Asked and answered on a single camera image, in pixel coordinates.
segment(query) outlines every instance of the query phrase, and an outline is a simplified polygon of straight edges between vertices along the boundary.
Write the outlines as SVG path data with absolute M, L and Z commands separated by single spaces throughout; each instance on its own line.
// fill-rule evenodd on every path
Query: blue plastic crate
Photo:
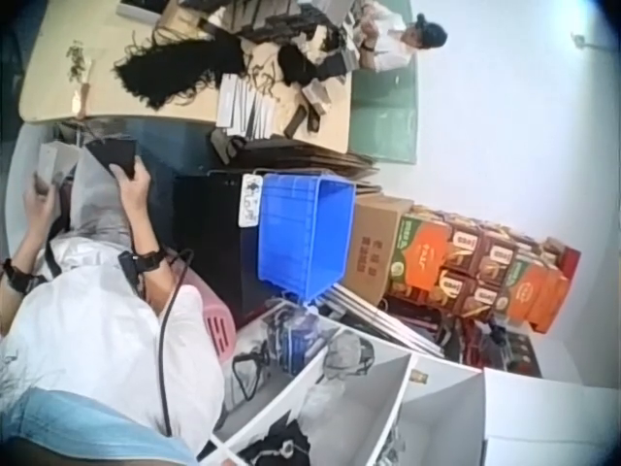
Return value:
M 345 273 L 356 189 L 330 176 L 266 175 L 259 280 L 309 301 Z

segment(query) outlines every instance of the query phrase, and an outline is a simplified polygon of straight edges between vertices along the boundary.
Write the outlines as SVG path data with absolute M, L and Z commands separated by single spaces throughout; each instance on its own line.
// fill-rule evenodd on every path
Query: black wallet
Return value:
M 129 179 L 134 178 L 136 140 L 134 139 L 95 139 L 86 148 L 110 173 L 110 165 L 118 165 Z

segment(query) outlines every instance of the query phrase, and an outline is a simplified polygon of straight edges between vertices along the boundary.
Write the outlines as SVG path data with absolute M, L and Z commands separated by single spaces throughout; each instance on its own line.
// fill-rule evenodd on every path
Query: pink basket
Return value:
M 173 271 L 177 276 L 181 272 L 182 262 L 177 260 L 173 264 Z M 237 341 L 235 321 L 229 308 L 213 292 L 208 284 L 192 269 L 187 269 L 183 284 L 190 284 L 198 289 L 203 298 L 203 321 L 205 328 L 212 336 L 213 346 L 220 363 L 233 355 Z

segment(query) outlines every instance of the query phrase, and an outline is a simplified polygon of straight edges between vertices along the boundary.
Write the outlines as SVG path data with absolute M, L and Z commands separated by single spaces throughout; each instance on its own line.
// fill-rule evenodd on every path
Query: green board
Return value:
M 409 0 L 382 5 L 413 21 Z M 408 68 L 353 73 L 349 150 L 377 160 L 416 163 L 418 126 L 416 60 Z

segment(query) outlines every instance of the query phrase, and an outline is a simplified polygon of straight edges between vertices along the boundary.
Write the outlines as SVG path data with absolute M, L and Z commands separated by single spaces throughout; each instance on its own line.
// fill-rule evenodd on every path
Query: wooden table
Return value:
M 69 80 L 72 63 L 66 54 L 75 41 L 80 41 L 84 55 L 94 60 L 89 80 L 91 89 L 86 101 L 88 117 L 160 117 L 214 123 L 217 89 L 203 90 L 190 105 L 173 101 L 157 112 L 123 89 L 113 71 L 114 64 L 125 57 L 125 48 L 134 39 L 143 43 L 150 37 L 152 28 L 117 15 L 117 4 L 118 0 L 49 0 L 23 83 L 19 101 L 21 117 L 28 122 L 75 117 L 72 98 L 77 85 Z M 318 36 L 315 34 L 310 45 L 312 48 L 320 43 Z M 254 59 L 272 57 L 276 60 L 276 51 L 273 44 L 261 45 L 254 48 Z M 306 125 L 302 124 L 295 138 L 346 152 L 351 76 L 347 77 L 345 84 L 331 79 L 326 82 L 326 88 L 333 105 L 328 115 L 322 118 L 320 131 L 308 133 Z M 277 83 L 273 93 L 278 100 L 275 133 L 281 135 L 302 97 L 297 87 L 287 87 L 283 83 Z

